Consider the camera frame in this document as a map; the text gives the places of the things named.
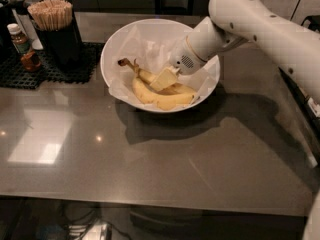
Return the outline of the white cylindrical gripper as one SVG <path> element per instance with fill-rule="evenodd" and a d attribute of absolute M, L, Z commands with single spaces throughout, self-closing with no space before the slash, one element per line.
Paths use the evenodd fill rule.
<path fill-rule="evenodd" d="M 149 84 L 153 90 L 161 91 L 175 84 L 178 72 L 181 75 L 194 74 L 206 64 L 206 61 L 194 52 L 189 37 L 186 36 L 176 43 L 170 54 L 169 63 L 174 67 L 165 67 Z"/>

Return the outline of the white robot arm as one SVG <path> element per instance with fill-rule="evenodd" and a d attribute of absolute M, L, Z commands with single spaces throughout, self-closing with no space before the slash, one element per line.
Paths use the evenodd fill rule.
<path fill-rule="evenodd" d="M 260 0 L 209 0 L 209 15 L 172 50 L 171 71 L 152 82 L 160 91 L 191 75 L 215 55 L 255 43 L 314 100 L 320 99 L 320 34 L 267 9 Z"/>

